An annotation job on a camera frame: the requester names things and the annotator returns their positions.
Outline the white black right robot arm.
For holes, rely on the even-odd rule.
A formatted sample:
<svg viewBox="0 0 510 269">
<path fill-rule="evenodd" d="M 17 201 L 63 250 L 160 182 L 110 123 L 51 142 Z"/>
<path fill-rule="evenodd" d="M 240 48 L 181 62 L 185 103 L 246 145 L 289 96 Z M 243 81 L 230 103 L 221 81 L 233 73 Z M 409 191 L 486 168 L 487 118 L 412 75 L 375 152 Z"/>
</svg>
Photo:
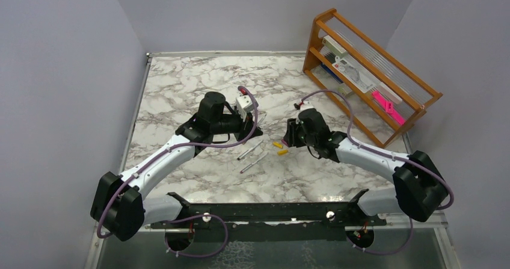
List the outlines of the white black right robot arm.
<svg viewBox="0 0 510 269">
<path fill-rule="evenodd" d="M 449 195 L 446 182 L 430 157 L 411 155 L 368 145 L 345 132 L 332 131 L 315 108 L 299 111 L 286 122 L 283 143 L 306 147 L 317 159 L 354 165 L 389 181 L 391 188 L 357 194 L 347 209 L 348 220 L 361 225 L 371 216 L 402 213 L 425 222 Z"/>
</svg>

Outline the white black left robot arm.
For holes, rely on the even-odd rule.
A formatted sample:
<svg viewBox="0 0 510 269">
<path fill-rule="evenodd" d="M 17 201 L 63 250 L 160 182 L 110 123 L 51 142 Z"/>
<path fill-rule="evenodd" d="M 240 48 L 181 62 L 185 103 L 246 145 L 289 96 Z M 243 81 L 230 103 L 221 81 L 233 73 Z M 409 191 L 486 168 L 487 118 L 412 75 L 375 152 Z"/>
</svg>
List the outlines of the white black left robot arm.
<svg viewBox="0 0 510 269">
<path fill-rule="evenodd" d="M 207 92 L 197 112 L 160 149 L 129 170 L 106 172 L 99 179 L 90 211 L 98 238 L 126 241 L 147 223 L 168 220 L 182 227 L 188 222 L 189 211 L 178 202 L 145 199 L 160 181 L 205 148 L 235 147 L 263 134 L 255 97 L 243 86 L 238 90 L 241 95 L 234 106 L 223 94 Z"/>
</svg>

